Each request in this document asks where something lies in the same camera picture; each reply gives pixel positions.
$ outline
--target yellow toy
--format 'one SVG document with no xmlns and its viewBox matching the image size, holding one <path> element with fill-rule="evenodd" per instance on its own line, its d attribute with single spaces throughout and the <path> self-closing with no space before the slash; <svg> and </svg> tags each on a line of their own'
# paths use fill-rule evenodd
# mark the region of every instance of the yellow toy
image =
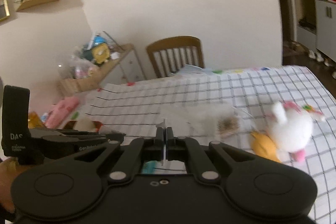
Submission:
<svg viewBox="0 0 336 224">
<path fill-rule="evenodd" d="M 254 138 L 251 147 L 256 155 L 268 160 L 280 162 L 277 158 L 277 147 L 271 138 L 256 131 L 253 131 L 251 135 Z"/>
</svg>

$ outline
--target pink plush foot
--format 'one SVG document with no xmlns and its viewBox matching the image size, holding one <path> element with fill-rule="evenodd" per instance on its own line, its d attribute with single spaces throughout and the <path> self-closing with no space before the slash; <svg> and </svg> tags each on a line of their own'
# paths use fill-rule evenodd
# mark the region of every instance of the pink plush foot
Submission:
<svg viewBox="0 0 336 224">
<path fill-rule="evenodd" d="M 292 154 L 292 157 L 298 161 L 298 162 L 301 162 L 301 161 L 304 161 L 305 160 L 305 157 L 306 157 L 306 152 L 304 149 L 301 149 L 295 153 L 291 153 Z"/>
</svg>

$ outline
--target screw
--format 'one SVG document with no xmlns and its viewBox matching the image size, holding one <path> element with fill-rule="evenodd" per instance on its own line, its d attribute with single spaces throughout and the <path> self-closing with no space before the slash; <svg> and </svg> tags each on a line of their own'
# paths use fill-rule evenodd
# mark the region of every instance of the screw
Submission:
<svg viewBox="0 0 336 224">
<path fill-rule="evenodd" d="M 160 180 L 160 184 L 162 184 L 162 185 L 166 185 L 168 183 L 169 183 L 169 180 L 167 180 L 167 179 Z"/>
<path fill-rule="evenodd" d="M 151 181 L 150 185 L 156 187 L 159 186 L 159 183 L 157 181 Z"/>
<path fill-rule="evenodd" d="M 115 171 L 110 174 L 110 178 L 113 180 L 123 180 L 126 177 L 126 174 L 121 171 Z"/>
<path fill-rule="evenodd" d="M 214 179 L 217 179 L 218 177 L 219 177 L 219 174 L 214 171 L 205 171 L 202 173 L 202 178 L 206 180 L 214 180 Z"/>
</svg>

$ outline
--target human hand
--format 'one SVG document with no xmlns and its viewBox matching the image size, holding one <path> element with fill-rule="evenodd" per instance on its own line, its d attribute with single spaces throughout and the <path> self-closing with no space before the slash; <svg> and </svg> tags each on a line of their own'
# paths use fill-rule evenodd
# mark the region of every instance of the human hand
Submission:
<svg viewBox="0 0 336 224">
<path fill-rule="evenodd" d="M 14 213 L 15 207 L 11 197 L 11 185 L 14 179 L 34 165 L 20 165 L 16 158 L 9 158 L 0 163 L 0 204 L 7 211 Z"/>
</svg>

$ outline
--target wall shelf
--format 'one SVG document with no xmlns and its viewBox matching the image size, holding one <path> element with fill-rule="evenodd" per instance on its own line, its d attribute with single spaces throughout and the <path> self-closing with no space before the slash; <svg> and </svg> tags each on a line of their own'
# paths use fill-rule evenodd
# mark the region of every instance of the wall shelf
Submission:
<svg viewBox="0 0 336 224">
<path fill-rule="evenodd" d="M 53 1 L 58 1 L 58 0 L 23 0 L 19 3 L 16 3 L 16 11 L 19 12 L 24 9 L 36 6 L 36 5 L 53 2 Z"/>
</svg>

